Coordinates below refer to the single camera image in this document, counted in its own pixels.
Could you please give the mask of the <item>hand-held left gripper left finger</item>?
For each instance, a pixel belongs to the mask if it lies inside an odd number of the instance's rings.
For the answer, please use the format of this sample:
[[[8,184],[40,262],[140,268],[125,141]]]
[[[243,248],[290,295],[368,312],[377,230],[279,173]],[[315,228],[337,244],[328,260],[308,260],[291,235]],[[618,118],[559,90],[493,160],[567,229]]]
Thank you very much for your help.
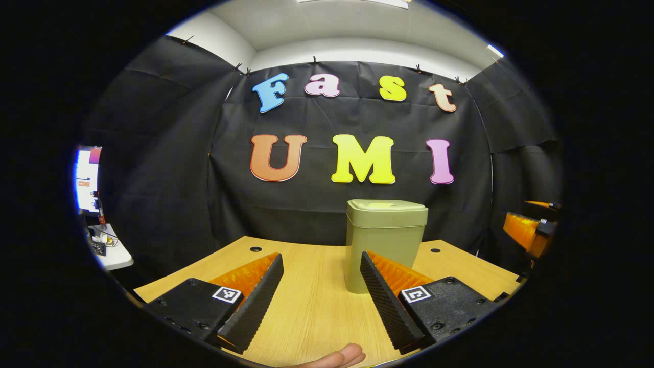
[[[145,303],[145,309],[195,340],[242,354],[283,275],[283,256],[271,253],[210,282],[188,278]]]

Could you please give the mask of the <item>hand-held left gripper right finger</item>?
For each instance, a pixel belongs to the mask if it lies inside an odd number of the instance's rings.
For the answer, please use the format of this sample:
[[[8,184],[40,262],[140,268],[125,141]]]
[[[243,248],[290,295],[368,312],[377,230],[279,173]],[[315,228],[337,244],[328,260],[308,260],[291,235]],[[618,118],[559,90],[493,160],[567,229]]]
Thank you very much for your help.
[[[486,298],[452,275],[434,280],[371,251],[362,252],[360,272],[401,354],[441,344],[499,307],[499,298]]]

